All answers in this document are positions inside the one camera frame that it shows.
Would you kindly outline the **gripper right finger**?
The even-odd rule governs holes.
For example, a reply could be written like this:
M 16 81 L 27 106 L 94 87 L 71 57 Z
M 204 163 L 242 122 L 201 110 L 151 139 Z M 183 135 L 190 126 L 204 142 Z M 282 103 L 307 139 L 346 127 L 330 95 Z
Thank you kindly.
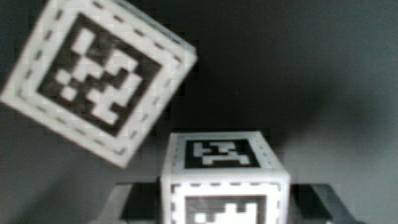
M 346 209 L 329 184 L 293 184 L 288 224 L 366 224 Z

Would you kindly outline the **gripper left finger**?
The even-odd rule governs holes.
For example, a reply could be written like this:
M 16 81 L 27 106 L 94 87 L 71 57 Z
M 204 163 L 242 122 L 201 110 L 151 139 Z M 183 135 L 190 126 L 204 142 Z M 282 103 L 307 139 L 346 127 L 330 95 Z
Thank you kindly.
M 107 198 L 96 224 L 160 224 L 158 183 L 117 184 Z

